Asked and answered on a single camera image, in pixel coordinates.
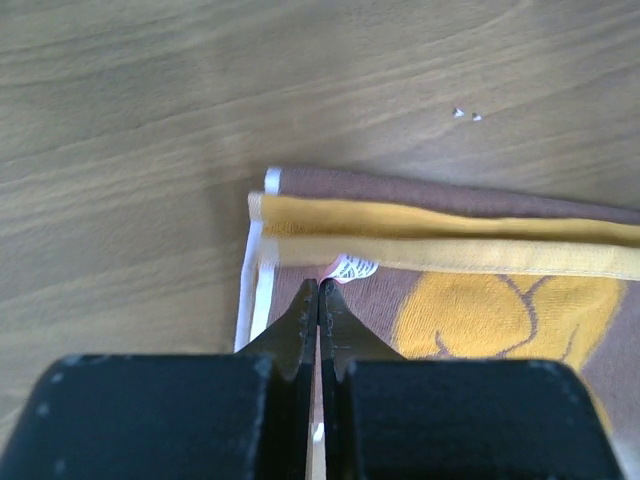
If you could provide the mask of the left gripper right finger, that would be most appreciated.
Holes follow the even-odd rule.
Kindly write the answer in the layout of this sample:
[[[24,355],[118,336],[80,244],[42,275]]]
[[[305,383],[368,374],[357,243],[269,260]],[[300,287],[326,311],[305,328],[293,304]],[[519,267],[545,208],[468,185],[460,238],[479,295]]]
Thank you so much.
[[[589,392],[555,361],[408,360],[318,294],[330,479],[619,479]]]

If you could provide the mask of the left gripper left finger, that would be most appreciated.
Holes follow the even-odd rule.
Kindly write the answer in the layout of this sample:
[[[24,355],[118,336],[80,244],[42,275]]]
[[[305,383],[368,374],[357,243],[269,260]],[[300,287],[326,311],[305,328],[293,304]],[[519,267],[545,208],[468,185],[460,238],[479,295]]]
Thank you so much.
[[[234,354],[74,354],[35,383],[5,479],[303,479],[318,285]]]

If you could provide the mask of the yellow brown bear towel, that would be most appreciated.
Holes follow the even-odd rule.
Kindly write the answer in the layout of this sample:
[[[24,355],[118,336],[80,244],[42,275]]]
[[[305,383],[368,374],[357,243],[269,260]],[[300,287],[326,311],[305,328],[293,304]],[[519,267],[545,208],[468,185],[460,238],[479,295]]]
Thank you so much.
[[[639,215],[632,210],[312,167],[248,198],[235,345],[307,278],[408,358],[562,362],[639,475]]]

